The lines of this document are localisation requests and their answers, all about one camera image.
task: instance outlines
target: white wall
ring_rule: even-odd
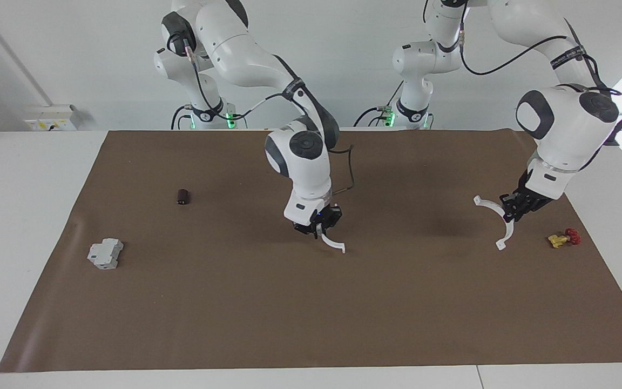
[[[261,46],[286,59],[343,126],[387,101],[400,81],[390,66],[392,52],[424,39],[420,0],[242,2]],[[598,60],[604,81],[617,82],[622,0],[553,2]],[[152,64],[153,52],[164,45],[159,26],[169,8],[170,0],[0,0],[0,34],[55,104],[74,104],[84,112],[85,129],[165,128],[176,106],[186,102],[180,86],[158,76]],[[471,12],[467,28],[466,52],[475,69],[491,69],[521,50],[498,39],[486,8]],[[12,111],[34,104],[10,78],[0,69],[0,101],[14,105]],[[432,81],[436,128],[514,126],[520,96],[556,82],[536,52],[492,76],[462,69]],[[270,93],[224,82],[220,91],[240,111]],[[280,126],[294,117],[286,102],[274,101],[253,113],[249,123]],[[0,118],[0,130],[12,128],[19,126]]]

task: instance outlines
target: red and yellow object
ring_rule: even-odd
[[[554,249],[559,249],[561,246],[569,242],[573,246],[577,246],[582,243],[582,238],[575,229],[565,230],[565,234],[563,236],[549,236],[548,240],[551,242],[551,246],[553,246]]]

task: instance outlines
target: brown mat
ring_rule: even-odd
[[[265,135],[109,133],[0,372],[622,362],[622,292],[567,199],[503,252],[474,207],[516,186],[526,135],[343,133],[346,256],[283,218]],[[566,227],[583,245],[551,249]],[[86,259],[105,237],[113,271]]]

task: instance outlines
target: red object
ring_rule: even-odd
[[[582,237],[580,237],[580,233],[577,232],[576,229],[567,229],[565,230],[565,234],[570,237],[570,243],[572,243],[573,246],[582,243]]]

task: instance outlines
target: yellow object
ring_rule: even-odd
[[[554,249],[560,249],[563,244],[570,242],[570,238],[567,236],[549,236],[548,239]]]

